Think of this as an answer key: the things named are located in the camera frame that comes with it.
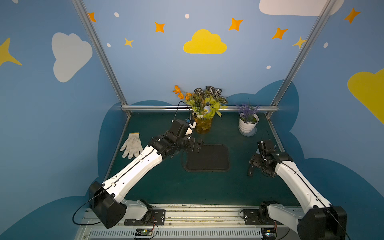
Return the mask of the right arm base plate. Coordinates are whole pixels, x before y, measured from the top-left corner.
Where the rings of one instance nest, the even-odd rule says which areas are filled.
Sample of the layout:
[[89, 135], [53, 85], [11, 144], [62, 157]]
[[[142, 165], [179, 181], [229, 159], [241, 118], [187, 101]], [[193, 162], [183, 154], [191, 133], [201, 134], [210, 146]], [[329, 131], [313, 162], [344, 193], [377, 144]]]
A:
[[240, 217], [245, 221], [247, 226], [256, 226], [256, 225], [282, 225], [280, 222], [276, 222], [271, 219], [266, 210], [252, 210], [252, 209], [242, 209], [240, 211]]

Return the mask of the black cutting board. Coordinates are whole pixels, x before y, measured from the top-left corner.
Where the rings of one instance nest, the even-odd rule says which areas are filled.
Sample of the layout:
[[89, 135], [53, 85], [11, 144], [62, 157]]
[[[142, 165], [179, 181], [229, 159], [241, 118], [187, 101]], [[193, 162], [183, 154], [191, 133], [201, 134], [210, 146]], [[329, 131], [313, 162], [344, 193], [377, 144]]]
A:
[[190, 173], [228, 172], [231, 168], [229, 150], [225, 145], [203, 145], [198, 153], [182, 153], [181, 165]]

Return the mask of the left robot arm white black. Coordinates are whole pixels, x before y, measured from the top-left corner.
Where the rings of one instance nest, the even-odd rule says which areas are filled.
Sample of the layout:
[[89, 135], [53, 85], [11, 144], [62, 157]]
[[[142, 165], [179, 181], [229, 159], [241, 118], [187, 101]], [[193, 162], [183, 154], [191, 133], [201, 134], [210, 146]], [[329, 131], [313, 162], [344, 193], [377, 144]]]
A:
[[95, 181], [89, 187], [89, 202], [100, 222], [110, 229], [122, 220], [129, 204], [123, 200], [132, 187], [152, 168], [179, 150], [198, 153], [203, 140], [193, 137], [175, 137], [166, 132], [153, 137], [143, 152], [123, 170], [103, 183]]

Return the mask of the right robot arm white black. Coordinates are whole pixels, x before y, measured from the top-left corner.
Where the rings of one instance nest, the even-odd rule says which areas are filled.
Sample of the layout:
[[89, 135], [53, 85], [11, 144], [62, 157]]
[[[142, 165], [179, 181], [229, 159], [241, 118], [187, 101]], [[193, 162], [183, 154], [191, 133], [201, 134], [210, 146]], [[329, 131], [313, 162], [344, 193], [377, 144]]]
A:
[[278, 152], [272, 141], [258, 142], [258, 151], [250, 160], [248, 175], [255, 168], [269, 177], [279, 176], [302, 207], [295, 212], [276, 201], [262, 202], [257, 212], [244, 210], [241, 216], [247, 225], [258, 220], [265, 225], [281, 223], [296, 232], [301, 240], [345, 240], [347, 213], [324, 198], [305, 178], [286, 152]]

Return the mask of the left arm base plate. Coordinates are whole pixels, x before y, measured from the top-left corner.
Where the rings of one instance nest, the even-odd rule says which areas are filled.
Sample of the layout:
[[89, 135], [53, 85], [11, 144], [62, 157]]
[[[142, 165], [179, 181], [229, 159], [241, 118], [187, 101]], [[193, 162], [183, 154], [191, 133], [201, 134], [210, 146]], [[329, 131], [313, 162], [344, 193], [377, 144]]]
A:
[[165, 224], [166, 210], [148, 210], [140, 220], [125, 219], [125, 226], [149, 226], [155, 223], [158, 226]]

